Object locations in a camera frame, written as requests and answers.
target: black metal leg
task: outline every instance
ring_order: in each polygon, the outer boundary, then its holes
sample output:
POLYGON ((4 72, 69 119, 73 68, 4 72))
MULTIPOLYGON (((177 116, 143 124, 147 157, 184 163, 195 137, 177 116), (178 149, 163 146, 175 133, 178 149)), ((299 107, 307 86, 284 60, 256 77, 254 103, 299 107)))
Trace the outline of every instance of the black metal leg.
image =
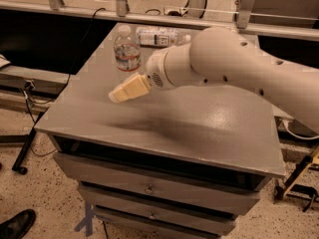
MULTIPOLYGON (((36 122, 39 121, 39 119, 41 118, 41 116, 43 114, 44 113, 39 113, 36 122)), ((29 147, 30 147, 35 135, 36 135, 36 131, 34 130, 34 127, 32 126, 32 129, 31 129, 27 139, 25 140, 22 149, 21 149, 21 151, 20 151, 20 153, 19 153, 14 165, 12 166, 12 170, 13 171, 17 171, 17 172, 19 172, 20 174, 23 174, 23 175, 28 172, 27 167, 21 166, 21 164, 22 164, 24 158, 27 155, 28 149, 29 149, 29 147)))

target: table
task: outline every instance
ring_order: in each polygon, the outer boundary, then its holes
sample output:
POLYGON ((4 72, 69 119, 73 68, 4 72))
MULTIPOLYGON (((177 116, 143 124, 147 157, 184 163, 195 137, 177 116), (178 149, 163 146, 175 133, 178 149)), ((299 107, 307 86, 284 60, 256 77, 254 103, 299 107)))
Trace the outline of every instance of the table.
MULTIPOLYGON (((271 104, 230 86, 111 103, 118 27, 35 129, 100 219, 168 238, 228 234, 258 191, 285 175, 271 104)), ((143 64, 153 50, 142 48, 143 64)))

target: bottle cap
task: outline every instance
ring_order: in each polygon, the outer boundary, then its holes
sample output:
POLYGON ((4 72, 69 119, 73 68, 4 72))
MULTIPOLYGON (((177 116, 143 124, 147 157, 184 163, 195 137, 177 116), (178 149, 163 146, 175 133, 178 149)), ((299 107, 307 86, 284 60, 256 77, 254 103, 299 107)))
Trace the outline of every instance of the bottle cap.
POLYGON ((132 30, 131 30, 131 27, 129 25, 121 25, 119 27, 119 34, 121 36, 129 36, 131 35, 132 33, 132 30))
POLYGON ((190 41, 191 41, 191 36, 190 36, 190 35, 185 35, 185 36, 184 36, 184 41, 185 41, 186 44, 187 44, 187 43, 190 43, 190 41))

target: drawer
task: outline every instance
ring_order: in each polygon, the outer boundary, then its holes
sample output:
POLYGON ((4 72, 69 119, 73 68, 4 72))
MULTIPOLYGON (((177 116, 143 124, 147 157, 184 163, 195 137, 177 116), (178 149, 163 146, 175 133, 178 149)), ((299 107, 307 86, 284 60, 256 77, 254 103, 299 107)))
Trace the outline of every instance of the drawer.
POLYGON ((114 223, 120 226, 129 227, 145 232, 152 233, 153 235, 163 236, 170 239, 215 239, 220 238, 217 235, 208 234, 192 229, 178 227, 158 221, 144 219, 139 216, 133 216, 126 213, 121 213, 112 209, 99 208, 95 206, 95 215, 108 223, 114 223))
POLYGON ((56 153, 68 177, 208 209, 244 215, 258 193, 120 164, 56 153))
POLYGON ((79 192, 86 202, 93 205, 136 214, 149 220, 160 220, 217 235, 227 235, 235 227, 234 222, 213 216, 213 212, 209 213, 208 210, 203 213, 176 207, 172 203, 156 202, 84 185, 79 186, 79 192))

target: bottle label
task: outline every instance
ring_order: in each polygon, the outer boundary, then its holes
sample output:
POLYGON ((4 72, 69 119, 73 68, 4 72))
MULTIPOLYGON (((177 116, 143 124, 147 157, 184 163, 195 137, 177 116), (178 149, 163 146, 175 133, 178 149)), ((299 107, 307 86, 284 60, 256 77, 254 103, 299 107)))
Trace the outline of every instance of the bottle label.
POLYGON ((141 52, 138 46, 123 44, 115 47, 118 69, 123 72, 132 72, 141 66, 141 52))
POLYGON ((139 27, 137 37, 140 45, 169 47, 176 41, 176 29, 164 27, 139 27))

